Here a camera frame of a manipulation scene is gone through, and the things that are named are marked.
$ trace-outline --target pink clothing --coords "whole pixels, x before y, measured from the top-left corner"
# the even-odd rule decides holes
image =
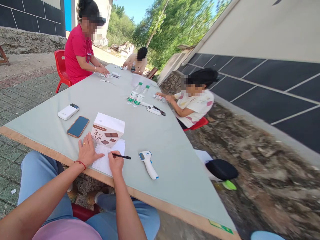
[[[41,227],[32,240],[102,240],[99,233],[79,219],[60,219]]]
[[[86,62],[89,63],[93,55],[92,41],[84,36],[80,24],[70,32],[64,54],[66,72],[72,84],[80,82],[92,74],[92,72],[82,69],[76,58],[76,56],[86,57]]]

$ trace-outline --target wooden table edge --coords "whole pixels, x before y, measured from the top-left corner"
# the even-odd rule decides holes
[[[0,134],[14,140],[17,141],[29,148],[32,148],[48,157],[51,157],[53,159],[58,160],[59,162],[70,166],[74,161],[71,160],[70,158],[67,158],[66,156],[64,156],[61,153],[58,153],[46,146],[41,145],[40,143],[37,143],[23,135],[21,135],[20,133],[15,132],[14,130],[6,127],[6,126],[2,126],[0,127]],[[94,179],[97,179],[109,186],[114,187],[114,182],[113,182],[113,178],[108,177],[106,175],[103,175],[97,171],[94,171],[90,168],[87,168],[86,170],[83,171],[84,174],[93,177]],[[210,221],[205,218],[202,217],[200,215],[197,215],[195,213],[192,213],[188,210],[185,210],[183,208],[180,208],[178,206],[175,206],[173,204],[170,204],[168,202],[165,202],[163,200],[157,199],[155,197],[152,197],[148,194],[145,194],[141,191],[138,191],[132,187],[127,186],[129,194],[163,212],[166,212],[174,217],[177,217],[179,219],[181,219],[182,221],[196,227],[199,228],[211,235],[214,235],[220,239],[223,240],[241,240],[238,232],[232,230],[232,233],[229,233],[227,230],[223,230],[223,226],[220,226],[219,224],[215,224],[213,222],[210,223]]]

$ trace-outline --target light blue pants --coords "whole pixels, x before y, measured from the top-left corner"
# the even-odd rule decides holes
[[[22,176],[18,205],[64,170],[60,162],[36,151],[31,151],[25,156],[21,169]],[[114,194],[101,194],[97,202],[107,212],[94,215],[86,223],[92,226],[103,240],[118,239],[116,196]],[[160,218],[157,210],[136,199],[133,199],[133,204],[138,212],[148,240],[154,239],[160,228]],[[44,225],[63,218],[75,218],[73,217],[71,201],[67,193],[63,196]]]

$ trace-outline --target black tiled wall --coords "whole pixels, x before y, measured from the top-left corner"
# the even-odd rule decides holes
[[[41,0],[0,0],[0,26],[66,36],[63,11]]]
[[[219,72],[211,91],[320,153],[320,64],[195,54],[178,68]]]

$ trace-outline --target infrared thermometer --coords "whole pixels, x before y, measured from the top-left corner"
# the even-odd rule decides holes
[[[146,165],[146,169],[149,176],[151,177],[152,180],[156,180],[159,178],[159,176],[152,166],[151,156],[152,154],[149,151],[139,152],[140,160],[143,161],[144,164]]]

